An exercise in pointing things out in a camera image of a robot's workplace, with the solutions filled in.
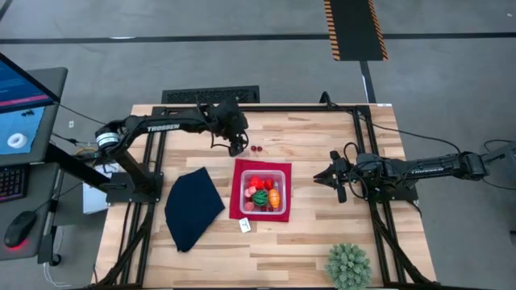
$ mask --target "green succulent plant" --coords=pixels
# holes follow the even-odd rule
[[[371,267],[365,251],[357,245],[339,244],[330,250],[325,266],[327,274],[339,290],[362,290],[371,281]]]

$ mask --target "gray floor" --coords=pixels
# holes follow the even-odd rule
[[[512,0],[375,1],[384,33],[516,31]],[[0,38],[62,38],[326,32],[313,0],[14,0]],[[400,128],[484,152],[487,139],[516,139],[516,39],[387,40],[389,61],[369,63],[378,102],[393,103]],[[259,85],[262,102],[365,102],[360,67],[334,62],[327,41],[2,45],[26,69],[65,66],[63,103],[107,121],[163,89]],[[69,121],[75,127],[68,127]],[[55,131],[93,141],[98,127],[61,110]],[[442,155],[444,144],[403,136],[408,158]],[[67,151],[75,149],[59,141]],[[492,182],[516,187],[507,166]],[[512,289],[516,284],[516,193],[452,178],[418,184],[439,281]],[[64,227],[54,280],[89,283],[103,215]],[[0,288],[50,289],[34,259],[0,263]]]

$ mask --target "white cable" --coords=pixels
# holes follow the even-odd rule
[[[59,239],[59,243],[57,244],[57,249],[55,250],[55,253],[57,254],[59,252],[59,249],[61,248],[61,244],[63,242],[63,237],[65,236],[65,231],[62,227],[57,227],[57,229],[61,229],[61,238]],[[72,285],[67,284],[66,282],[54,282],[52,277],[50,276],[50,267],[48,263],[43,263],[43,275],[45,276],[45,279],[47,282],[52,283],[54,287],[63,288],[63,287],[72,287]]]

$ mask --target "clear plastic container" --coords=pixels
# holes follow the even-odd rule
[[[248,188],[251,178],[258,176],[262,181],[273,180],[274,188],[280,194],[280,205],[273,211],[261,211],[261,207],[255,206],[253,211],[244,210],[243,205],[248,202],[248,198],[243,194]],[[240,211],[245,214],[256,215],[280,215],[287,210],[286,190],[285,190],[285,174],[280,170],[245,170],[240,177]]]

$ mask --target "green toy vegetable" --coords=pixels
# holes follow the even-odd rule
[[[369,259],[357,245],[334,245],[325,268],[339,290],[365,289],[371,281]]]
[[[264,190],[258,190],[255,194],[252,195],[252,202],[254,202],[257,206],[267,205],[267,201],[267,192]]]

